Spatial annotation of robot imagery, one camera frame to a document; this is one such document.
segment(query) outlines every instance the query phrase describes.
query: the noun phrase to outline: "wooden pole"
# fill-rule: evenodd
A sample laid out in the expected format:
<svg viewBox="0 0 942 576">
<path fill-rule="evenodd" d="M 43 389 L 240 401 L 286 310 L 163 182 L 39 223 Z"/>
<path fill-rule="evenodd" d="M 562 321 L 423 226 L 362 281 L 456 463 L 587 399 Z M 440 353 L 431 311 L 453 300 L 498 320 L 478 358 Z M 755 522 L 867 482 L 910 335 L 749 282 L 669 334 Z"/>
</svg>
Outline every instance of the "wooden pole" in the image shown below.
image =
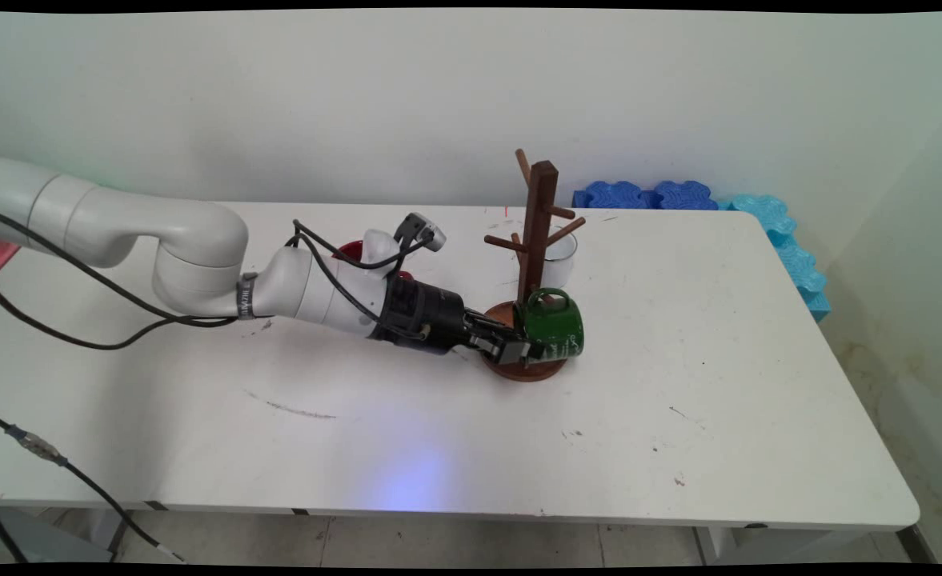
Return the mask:
<svg viewBox="0 0 942 576">
<path fill-rule="evenodd" d="M 555 200 L 555 183 L 559 178 L 559 171 L 548 160 L 534 164 L 530 174 L 528 204 L 524 215 L 524 245 L 527 255 L 521 266 L 517 302 L 524 302 L 531 292 L 541 285 L 545 247 L 548 244 L 548 226 L 551 221 L 552 202 Z"/>
</svg>

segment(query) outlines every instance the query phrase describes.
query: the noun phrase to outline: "cable connector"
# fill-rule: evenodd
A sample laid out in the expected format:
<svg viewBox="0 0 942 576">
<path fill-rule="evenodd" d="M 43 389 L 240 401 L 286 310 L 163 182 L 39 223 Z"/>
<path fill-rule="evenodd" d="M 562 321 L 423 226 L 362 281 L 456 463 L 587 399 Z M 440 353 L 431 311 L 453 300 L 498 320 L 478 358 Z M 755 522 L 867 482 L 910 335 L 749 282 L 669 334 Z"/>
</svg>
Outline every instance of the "cable connector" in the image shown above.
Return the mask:
<svg viewBox="0 0 942 576">
<path fill-rule="evenodd" d="M 36 434 L 20 429 L 19 426 L 12 424 L 12 426 L 7 427 L 5 434 L 16 438 L 20 446 L 48 462 L 54 462 L 58 466 L 65 466 L 69 462 L 68 458 L 62 456 L 62 453 L 58 452 L 58 449 L 54 448 L 48 441 L 43 440 Z"/>
</svg>

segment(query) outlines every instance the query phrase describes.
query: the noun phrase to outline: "light blue foam block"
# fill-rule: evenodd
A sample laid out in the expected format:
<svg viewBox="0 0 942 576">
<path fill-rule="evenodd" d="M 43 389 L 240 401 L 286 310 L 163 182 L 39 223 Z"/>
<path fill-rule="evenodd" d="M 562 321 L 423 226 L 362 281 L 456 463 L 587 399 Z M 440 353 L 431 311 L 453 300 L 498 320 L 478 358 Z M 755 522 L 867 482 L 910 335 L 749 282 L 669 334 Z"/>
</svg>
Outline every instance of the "light blue foam block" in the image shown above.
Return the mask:
<svg viewBox="0 0 942 576">
<path fill-rule="evenodd" d="M 788 216 L 788 204 L 775 196 L 750 196 L 737 194 L 730 201 L 729 210 L 748 212 L 759 219 L 763 230 L 770 237 L 774 246 L 780 246 L 790 234 L 794 233 L 797 222 Z"/>
</svg>

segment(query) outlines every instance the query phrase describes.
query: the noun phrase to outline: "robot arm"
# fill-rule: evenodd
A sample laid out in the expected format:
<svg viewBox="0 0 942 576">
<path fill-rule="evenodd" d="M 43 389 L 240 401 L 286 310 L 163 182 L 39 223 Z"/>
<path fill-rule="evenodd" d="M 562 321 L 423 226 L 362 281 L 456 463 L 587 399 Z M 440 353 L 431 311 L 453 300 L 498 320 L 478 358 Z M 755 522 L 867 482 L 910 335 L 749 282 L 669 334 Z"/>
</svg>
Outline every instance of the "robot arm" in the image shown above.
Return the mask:
<svg viewBox="0 0 942 576">
<path fill-rule="evenodd" d="M 118 265 L 137 237 L 157 237 L 152 287 L 182 314 L 298 318 L 434 354 L 461 344 L 502 364 L 537 351 L 518 332 L 464 309 L 459 295 L 390 274 L 396 265 L 365 270 L 287 245 L 261 273 L 240 274 L 247 225 L 217 204 L 119 192 L 0 158 L 0 214 L 97 267 Z M 1 222 L 0 239 L 47 252 Z M 411 213 L 393 236 L 368 230 L 361 262 L 381 262 L 420 241 L 438 251 L 445 236 Z M 336 284 L 379 323 L 340 295 Z"/>
</svg>

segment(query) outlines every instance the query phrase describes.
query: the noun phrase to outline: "wooden peg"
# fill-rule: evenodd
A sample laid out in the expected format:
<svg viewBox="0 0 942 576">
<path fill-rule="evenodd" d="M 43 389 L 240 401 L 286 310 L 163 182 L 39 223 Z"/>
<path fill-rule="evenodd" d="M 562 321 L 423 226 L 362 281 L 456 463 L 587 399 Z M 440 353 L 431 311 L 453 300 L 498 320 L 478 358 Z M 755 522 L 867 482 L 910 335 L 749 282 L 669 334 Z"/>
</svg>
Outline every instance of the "wooden peg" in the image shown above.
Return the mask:
<svg viewBox="0 0 942 576">
<path fill-rule="evenodd" d="M 531 165 L 528 164 L 528 157 L 525 156 L 524 150 L 517 149 L 517 163 L 521 165 L 521 174 L 524 174 L 524 183 L 531 186 Z"/>
<path fill-rule="evenodd" d="M 521 244 L 521 234 L 517 234 L 516 232 L 514 232 L 510 234 L 510 238 L 514 240 L 514 244 Z M 514 253 L 517 254 L 517 263 L 521 266 L 524 266 L 524 253 L 525 252 L 514 252 Z"/>
<path fill-rule="evenodd" d="M 499 248 L 507 248 L 507 249 L 517 251 L 517 252 L 528 251 L 527 246 L 519 242 L 511 242 L 508 240 L 503 240 L 501 238 L 492 236 L 492 234 L 489 234 L 488 236 L 485 237 L 485 244 L 492 244 L 493 246 L 499 246 Z"/>
<path fill-rule="evenodd" d="M 545 241 L 545 246 L 551 246 L 556 244 L 563 236 L 567 236 L 574 232 L 574 230 L 579 229 L 581 226 L 584 226 L 584 218 L 577 218 L 574 222 L 570 222 L 569 225 L 563 226 L 562 229 L 559 229 L 559 232 L 548 237 L 548 240 Z"/>
<path fill-rule="evenodd" d="M 548 207 L 548 213 L 554 216 L 559 216 L 560 218 L 566 218 L 568 220 L 577 218 L 577 214 L 575 214 L 573 210 L 568 210 L 566 208 L 561 208 L 558 206 Z"/>
</svg>

